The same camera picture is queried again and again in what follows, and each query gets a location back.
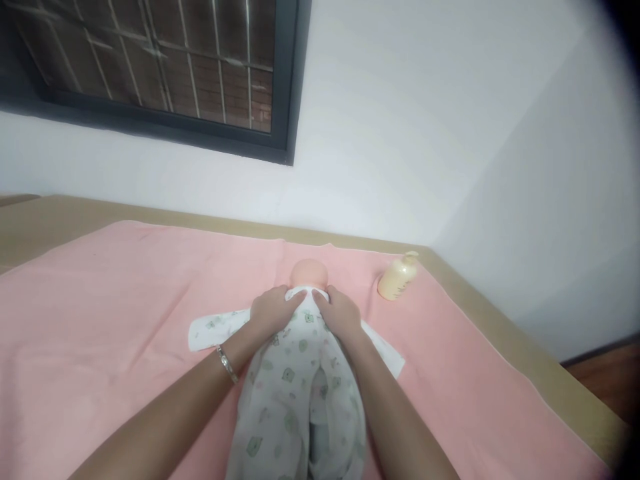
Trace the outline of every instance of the bottle label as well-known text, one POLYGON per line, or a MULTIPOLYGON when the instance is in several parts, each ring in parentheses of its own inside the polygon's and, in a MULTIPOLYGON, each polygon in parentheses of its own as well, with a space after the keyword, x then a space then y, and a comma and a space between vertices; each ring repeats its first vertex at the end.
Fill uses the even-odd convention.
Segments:
POLYGON ((396 290, 396 292, 393 294, 393 298, 398 298, 400 295, 402 295, 402 292, 404 292, 404 290, 407 289, 407 285, 409 284, 411 280, 406 281, 402 284, 401 287, 398 287, 398 289, 396 290))

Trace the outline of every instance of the lotion bottle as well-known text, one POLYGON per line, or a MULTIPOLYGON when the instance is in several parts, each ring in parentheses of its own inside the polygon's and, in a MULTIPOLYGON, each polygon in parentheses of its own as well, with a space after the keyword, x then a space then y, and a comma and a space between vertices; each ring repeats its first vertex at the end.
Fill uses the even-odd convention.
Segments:
POLYGON ((400 259, 391 262, 389 268, 378 282, 378 293, 386 300, 396 300, 418 272, 416 268, 418 253, 406 252, 400 259))

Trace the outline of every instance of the forearm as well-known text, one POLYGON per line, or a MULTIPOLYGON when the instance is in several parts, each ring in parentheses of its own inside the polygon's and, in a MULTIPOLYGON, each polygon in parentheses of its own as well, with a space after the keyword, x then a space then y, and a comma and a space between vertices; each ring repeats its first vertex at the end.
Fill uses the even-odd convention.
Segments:
POLYGON ((343 342, 388 479, 457 479, 446 454, 362 332, 343 342))
MULTIPOLYGON (((267 340, 249 322, 223 350, 237 374, 267 340)), ((161 480, 170 476, 198 438, 233 382, 216 351, 120 427, 70 480, 161 480)))

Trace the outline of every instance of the white cloth with green print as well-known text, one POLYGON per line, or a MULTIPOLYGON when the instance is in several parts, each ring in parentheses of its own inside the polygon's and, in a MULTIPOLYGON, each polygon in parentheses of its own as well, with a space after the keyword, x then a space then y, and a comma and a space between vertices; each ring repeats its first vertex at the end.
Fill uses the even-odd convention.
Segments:
MULTIPOLYGON (((286 298, 302 289, 312 290, 297 287, 286 298)), ((244 310, 195 320, 189 348, 224 342, 249 316, 244 310)), ((397 377, 402 357, 368 326, 365 331, 397 377)), ((226 479, 360 479, 365 441, 364 410, 353 372, 312 295, 307 295, 286 328, 251 361, 238 402, 226 479)))

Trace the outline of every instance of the bracelet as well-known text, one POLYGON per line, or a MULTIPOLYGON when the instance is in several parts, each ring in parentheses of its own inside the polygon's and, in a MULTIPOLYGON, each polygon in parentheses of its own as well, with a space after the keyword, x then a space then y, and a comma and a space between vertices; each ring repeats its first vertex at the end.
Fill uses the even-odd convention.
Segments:
POLYGON ((231 380, 234 383, 238 383, 238 376, 233 372, 229 359, 227 358, 225 353, 222 351, 222 346, 218 345, 215 349, 218 351, 218 355, 220 355, 220 361, 222 362, 222 365, 224 365, 224 367, 227 369, 227 372, 229 373, 231 380))

